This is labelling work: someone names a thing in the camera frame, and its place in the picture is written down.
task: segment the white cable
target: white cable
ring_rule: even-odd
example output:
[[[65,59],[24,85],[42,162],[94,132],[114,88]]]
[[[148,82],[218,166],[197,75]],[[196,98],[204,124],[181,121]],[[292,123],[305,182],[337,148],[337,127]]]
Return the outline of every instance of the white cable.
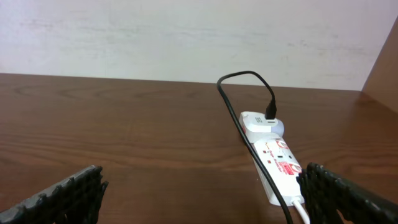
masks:
[[[298,213],[301,215],[301,217],[304,221],[304,224],[310,224],[310,217],[308,216],[305,209],[301,206],[300,199],[295,198],[295,199],[293,199],[292,203],[293,203],[294,207],[296,207]]]

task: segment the plug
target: plug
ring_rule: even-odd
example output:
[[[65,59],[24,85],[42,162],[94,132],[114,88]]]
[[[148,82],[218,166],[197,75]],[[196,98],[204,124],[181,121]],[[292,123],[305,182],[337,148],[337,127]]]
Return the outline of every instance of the plug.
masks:
[[[275,119],[276,117],[276,102],[274,99],[269,102],[266,109],[266,119]]]

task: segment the wooden table surface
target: wooden table surface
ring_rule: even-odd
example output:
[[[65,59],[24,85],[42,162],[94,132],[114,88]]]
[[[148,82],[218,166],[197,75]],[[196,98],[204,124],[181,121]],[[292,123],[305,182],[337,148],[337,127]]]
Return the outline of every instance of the wooden table surface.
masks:
[[[225,90],[237,113],[269,101]],[[397,114],[357,91],[274,91],[302,166],[398,203]],[[94,164],[109,181],[99,223],[285,223],[215,84],[2,74],[0,104],[0,210]]]

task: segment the black cable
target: black cable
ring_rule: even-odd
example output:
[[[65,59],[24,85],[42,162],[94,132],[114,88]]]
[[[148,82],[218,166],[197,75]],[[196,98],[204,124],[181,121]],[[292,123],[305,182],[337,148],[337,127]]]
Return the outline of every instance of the black cable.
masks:
[[[265,84],[265,86],[267,87],[267,89],[269,90],[269,92],[271,93],[271,96],[272,96],[270,105],[271,105],[271,104],[274,104],[274,106],[275,106],[275,107],[274,107],[275,110],[271,109],[271,112],[274,112],[273,115],[274,115],[274,118],[275,118],[275,114],[276,114],[276,105],[275,105],[275,95],[274,95],[274,92],[272,91],[272,89],[271,89],[271,87],[268,85],[268,83],[267,83],[259,74],[257,74],[256,72],[244,71],[244,72],[236,72],[236,73],[232,73],[232,74],[229,74],[229,75],[225,75],[225,76],[221,77],[221,78],[217,81],[217,89],[218,89],[220,95],[221,95],[221,96],[223,97],[223,99],[224,99],[225,105],[226,105],[226,107],[227,107],[227,109],[228,109],[228,111],[229,111],[229,113],[230,113],[230,115],[231,115],[231,117],[232,117],[232,120],[234,121],[234,124],[235,124],[236,128],[237,128],[238,131],[239,131],[239,134],[241,135],[241,137],[242,137],[242,139],[243,139],[243,141],[244,141],[244,144],[245,144],[246,147],[249,149],[249,152],[250,152],[251,156],[253,157],[253,159],[254,159],[254,161],[256,162],[256,164],[260,167],[262,173],[264,174],[264,176],[266,177],[266,179],[267,179],[269,185],[271,186],[272,191],[275,193],[275,196],[276,196],[276,198],[278,199],[278,201],[279,201],[279,203],[280,203],[280,206],[282,207],[282,209],[283,209],[283,211],[284,211],[284,213],[285,213],[286,222],[287,222],[288,224],[292,224],[292,223],[293,223],[293,220],[292,220],[292,217],[290,216],[290,212],[289,212],[289,209],[287,208],[287,205],[286,205],[286,203],[285,203],[285,200],[282,198],[282,196],[281,196],[281,194],[280,194],[278,188],[277,188],[276,185],[275,185],[275,182],[272,180],[271,175],[269,175],[268,170],[266,169],[266,167],[264,166],[264,164],[261,162],[261,160],[260,160],[259,156],[257,155],[256,151],[255,151],[255,150],[253,149],[253,147],[251,146],[251,144],[250,144],[250,142],[249,142],[249,139],[248,139],[248,137],[246,136],[246,134],[244,133],[243,128],[241,127],[241,125],[240,125],[240,123],[239,123],[239,120],[238,120],[238,118],[236,117],[236,114],[235,114],[235,112],[234,112],[234,109],[232,108],[231,103],[230,103],[229,100],[228,100],[228,97],[225,95],[225,92],[223,91],[223,89],[222,89],[222,87],[221,87],[221,82],[222,82],[223,80],[225,80],[225,79],[227,79],[227,78],[235,77],[235,76],[238,76],[238,75],[244,75],[244,74],[252,74],[252,75],[255,75],[256,77],[258,77],[258,79],[260,79],[260,80],[263,82],[263,84]]]

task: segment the red label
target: red label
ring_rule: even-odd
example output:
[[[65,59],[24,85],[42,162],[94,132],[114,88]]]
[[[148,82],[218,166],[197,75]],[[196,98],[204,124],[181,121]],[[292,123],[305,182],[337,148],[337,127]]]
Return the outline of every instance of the red label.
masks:
[[[284,172],[288,175],[294,175],[292,168],[287,162],[279,162],[279,165],[283,167]]]

